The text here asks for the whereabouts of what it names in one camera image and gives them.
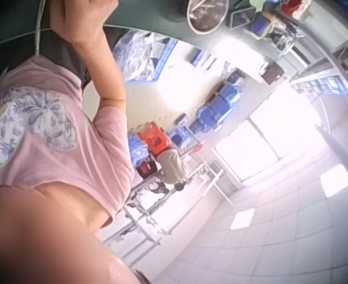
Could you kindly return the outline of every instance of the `hand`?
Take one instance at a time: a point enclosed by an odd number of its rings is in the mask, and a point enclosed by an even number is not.
[[[118,0],[51,0],[50,26],[74,48],[95,46],[104,37],[103,23]]]

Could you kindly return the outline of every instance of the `cable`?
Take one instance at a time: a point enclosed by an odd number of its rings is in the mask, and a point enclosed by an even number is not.
[[[46,0],[40,0],[38,6],[36,29],[34,32],[34,55],[38,57],[40,55],[40,37],[41,37],[41,20],[43,19]]]

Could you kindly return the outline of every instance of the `window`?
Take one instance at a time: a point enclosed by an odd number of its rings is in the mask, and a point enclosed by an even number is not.
[[[282,83],[215,151],[242,181],[316,137],[321,121],[308,99]]]
[[[252,208],[252,209],[237,213],[236,217],[234,217],[234,220],[231,224],[231,230],[249,227],[253,219],[254,212],[255,212],[255,209]]]
[[[320,124],[308,99],[288,82],[281,84],[250,118],[279,157],[303,143],[314,132],[314,124]]]
[[[216,145],[216,151],[241,180],[245,180],[278,159],[264,139],[244,121]]]
[[[348,186],[348,172],[342,164],[330,169],[320,176],[326,197],[331,197]]]

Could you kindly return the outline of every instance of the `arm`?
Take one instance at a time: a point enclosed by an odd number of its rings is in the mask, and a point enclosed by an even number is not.
[[[89,70],[95,89],[101,97],[99,109],[114,106],[125,112],[125,89],[105,34],[92,46],[74,45]]]
[[[51,0],[50,25],[86,64],[101,97],[99,109],[125,112],[124,82],[102,28],[117,5],[117,0]]]

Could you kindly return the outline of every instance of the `pink shirt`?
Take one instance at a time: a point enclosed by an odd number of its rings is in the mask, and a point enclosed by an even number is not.
[[[91,123],[81,105],[79,78],[44,57],[2,76],[0,185],[67,183],[114,217],[134,176],[127,118],[106,106]]]

